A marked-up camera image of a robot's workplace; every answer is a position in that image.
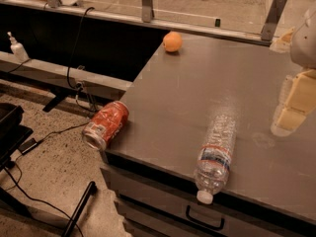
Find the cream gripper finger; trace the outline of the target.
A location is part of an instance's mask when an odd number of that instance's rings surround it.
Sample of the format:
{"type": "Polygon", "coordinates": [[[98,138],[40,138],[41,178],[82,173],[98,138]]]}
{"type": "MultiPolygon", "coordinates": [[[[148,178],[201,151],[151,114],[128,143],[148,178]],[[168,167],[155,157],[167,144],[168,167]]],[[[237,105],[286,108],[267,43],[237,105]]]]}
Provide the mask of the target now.
{"type": "Polygon", "coordinates": [[[278,53],[286,53],[290,51],[291,40],[294,28],[285,31],[279,38],[274,39],[270,45],[270,50],[278,53]]]}
{"type": "Polygon", "coordinates": [[[271,132],[285,137],[294,133],[316,109],[316,70],[287,75],[282,83],[271,132]]]}

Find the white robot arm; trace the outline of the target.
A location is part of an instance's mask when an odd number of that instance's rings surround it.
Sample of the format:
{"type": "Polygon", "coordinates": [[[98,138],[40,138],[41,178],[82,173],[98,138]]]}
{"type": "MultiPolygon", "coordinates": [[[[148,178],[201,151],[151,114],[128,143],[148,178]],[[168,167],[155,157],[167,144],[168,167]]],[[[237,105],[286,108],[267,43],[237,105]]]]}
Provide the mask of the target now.
{"type": "Polygon", "coordinates": [[[271,132],[285,137],[294,133],[316,109],[316,4],[304,13],[296,27],[274,40],[270,50],[288,52],[302,70],[282,83],[271,132]]]}

